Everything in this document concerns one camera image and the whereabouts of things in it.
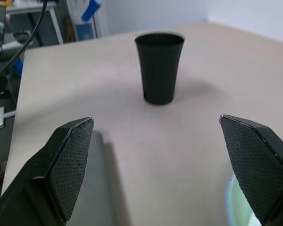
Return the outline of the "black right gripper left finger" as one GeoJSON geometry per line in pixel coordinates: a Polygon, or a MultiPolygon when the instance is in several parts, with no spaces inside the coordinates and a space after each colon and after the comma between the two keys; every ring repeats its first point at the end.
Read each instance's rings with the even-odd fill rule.
{"type": "Polygon", "coordinates": [[[66,226],[83,183],[93,126],[87,117],[54,130],[0,197],[0,226],[66,226]]]}

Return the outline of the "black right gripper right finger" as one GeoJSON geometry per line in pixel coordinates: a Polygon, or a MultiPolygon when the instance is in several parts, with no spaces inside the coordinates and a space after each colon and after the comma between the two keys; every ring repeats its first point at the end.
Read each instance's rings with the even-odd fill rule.
{"type": "Polygon", "coordinates": [[[268,126],[222,114],[233,172],[262,226],[283,226],[283,141],[268,126]]]}

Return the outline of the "black cup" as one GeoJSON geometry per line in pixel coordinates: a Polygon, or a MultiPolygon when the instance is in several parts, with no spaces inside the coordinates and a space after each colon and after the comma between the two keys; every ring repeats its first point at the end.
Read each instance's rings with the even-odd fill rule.
{"type": "Polygon", "coordinates": [[[179,61],[185,38],[174,33],[148,33],[135,38],[144,99],[167,105],[174,99],[179,61]]]}

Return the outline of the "light green plate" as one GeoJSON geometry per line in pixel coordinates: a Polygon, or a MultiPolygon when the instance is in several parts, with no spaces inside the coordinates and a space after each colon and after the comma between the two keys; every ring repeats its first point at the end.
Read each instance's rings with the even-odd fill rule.
{"type": "Polygon", "coordinates": [[[227,182],[225,208],[229,226],[262,226],[245,198],[236,176],[227,182]]]}

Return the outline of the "white power adapter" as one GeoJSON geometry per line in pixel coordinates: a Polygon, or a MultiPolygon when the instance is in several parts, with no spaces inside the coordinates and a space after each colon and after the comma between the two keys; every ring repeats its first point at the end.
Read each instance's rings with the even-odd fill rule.
{"type": "Polygon", "coordinates": [[[0,107],[0,129],[4,127],[4,121],[7,118],[15,117],[16,111],[5,112],[4,107],[0,107]]]}

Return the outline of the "blue tape strip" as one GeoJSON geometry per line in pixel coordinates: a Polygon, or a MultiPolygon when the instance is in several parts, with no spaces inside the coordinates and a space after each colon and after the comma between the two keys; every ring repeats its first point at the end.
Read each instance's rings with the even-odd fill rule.
{"type": "Polygon", "coordinates": [[[96,13],[96,11],[100,8],[102,0],[89,0],[89,4],[85,12],[83,13],[81,19],[84,22],[88,22],[91,17],[96,13]]]}

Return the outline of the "white desk frame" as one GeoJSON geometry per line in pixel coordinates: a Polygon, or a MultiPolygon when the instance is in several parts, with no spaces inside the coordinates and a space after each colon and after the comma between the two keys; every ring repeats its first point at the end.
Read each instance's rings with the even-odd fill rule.
{"type": "MultiPolygon", "coordinates": [[[[46,11],[49,11],[54,31],[58,39],[59,45],[64,44],[62,33],[58,24],[55,13],[56,0],[49,0],[46,11]]],[[[31,26],[35,26],[36,22],[33,13],[41,12],[43,0],[14,0],[14,3],[7,6],[7,13],[10,15],[26,15],[31,26]]]]}

